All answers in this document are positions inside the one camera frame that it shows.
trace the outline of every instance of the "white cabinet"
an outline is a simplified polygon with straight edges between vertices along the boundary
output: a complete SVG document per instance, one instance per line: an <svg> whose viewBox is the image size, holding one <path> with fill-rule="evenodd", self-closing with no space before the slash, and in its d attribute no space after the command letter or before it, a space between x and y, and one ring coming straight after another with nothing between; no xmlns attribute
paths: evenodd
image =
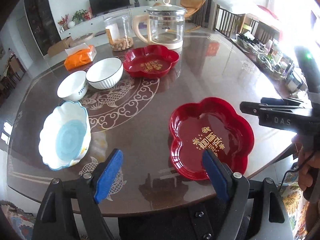
<svg viewBox="0 0 320 240"><path fill-rule="evenodd" d="M60 33L61 39L71 36L73 39L79 38L82 35L88 33L97 33L104 30L103 21L109 17L119 16L123 14L129 14L130 17L134 17L141 14L147 14L147 7L148 6L141 6L135 8L124 9L116 12L111 12L99 17L95 17L89 21L82 22L71 29Z"/></svg>
<svg viewBox="0 0 320 240"><path fill-rule="evenodd" d="M141 14L148 14L147 12L147 8L149 6L141 6L141 7L135 7L135 8L131 8L131 16L137 16L137 15L141 15Z"/></svg>

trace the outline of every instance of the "flower-shaped bowl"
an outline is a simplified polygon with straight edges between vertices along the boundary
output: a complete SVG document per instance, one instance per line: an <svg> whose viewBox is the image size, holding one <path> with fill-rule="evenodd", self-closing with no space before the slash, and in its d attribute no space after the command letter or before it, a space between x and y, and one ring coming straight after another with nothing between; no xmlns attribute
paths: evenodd
<svg viewBox="0 0 320 240"><path fill-rule="evenodd" d="M178 173L192 180L208 179L202 152L211 149L233 172L244 173L254 144L250 124L221 98L179 106L171 115L170 160Z"/></svg>
<svg viewBox="0 0 320 240"><path fill-rule="evenodd" d="M87 153L90 141L87 110L79 102L66 101L45 119L39 153L50 169L60 170L77 164Z"/></svg>
<svg viewBox="0 0 320 240"><path fill-rule="evenodd" d="M162 45L148 45L130 50L123 68L132 77L157 79L165 76L178 62L179 54Z"/></svg>

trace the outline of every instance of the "plastic bag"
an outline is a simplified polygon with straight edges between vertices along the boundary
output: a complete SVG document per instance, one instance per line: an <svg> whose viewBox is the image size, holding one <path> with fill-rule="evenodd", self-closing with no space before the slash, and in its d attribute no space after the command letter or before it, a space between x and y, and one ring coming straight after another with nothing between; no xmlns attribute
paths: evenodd
<svg viewBox="0 0 320 240"><path fill-rule="evenodd" d="M86 45L82 43L71 49L66 49L68 57L64 62L64 66L67 70L71 70L76 67L88 64L93 61L94 57L97 55L97 51L93 45Z"/></svg>

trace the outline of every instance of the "orange packaging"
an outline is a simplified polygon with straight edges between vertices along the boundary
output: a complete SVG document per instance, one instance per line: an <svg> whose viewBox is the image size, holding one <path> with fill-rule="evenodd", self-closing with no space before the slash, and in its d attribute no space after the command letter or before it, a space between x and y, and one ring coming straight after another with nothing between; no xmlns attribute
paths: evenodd
<svg viewBox="0 0 320 240"><path fill-rule="evenodd" d="M76 53L69 55L64 62L64 66L67 70L80 67L92 62L96 54L97 52L95 47L93 45L89 45L89 49L81 49Z"/></svg>

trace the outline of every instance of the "round dining table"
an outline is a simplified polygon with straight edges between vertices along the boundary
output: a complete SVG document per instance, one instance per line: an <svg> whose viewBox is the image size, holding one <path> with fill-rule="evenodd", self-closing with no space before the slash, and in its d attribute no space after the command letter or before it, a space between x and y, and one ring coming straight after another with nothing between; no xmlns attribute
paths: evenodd
<svg viewBox="0 0 320 240"><path fill-rule="evenodd" d="M134 40L134 47L145 44ZM125 59L126 51L114 52L109 44L96 47L94 61L77 70L88 70L108 57ZM180 59L160 79L132 78L125 71L119 83L106 90L92 87L80 103L87 109L91 142L76 165L58 171L42 162L39 134L44 120L63 100L59 84L71 72L63 62L35 77L20 104L8 147L7 184L22 195L41 202L53 178L63 181L93 171L114 148L124 160L106 199L103 216L124 217L188 206L211 198L209 180L193 181L181 176L169 160L172 137L169 118L182 104L218 97L229 102L252 127L255 142L244 175L253 177L279 157L295 133L259 125L256 116L242 114L242 101L260 102L262 97L280 98L269 79L231 41L219 33L188 33ZM73 210L79 213L76 199Z"/></svg>

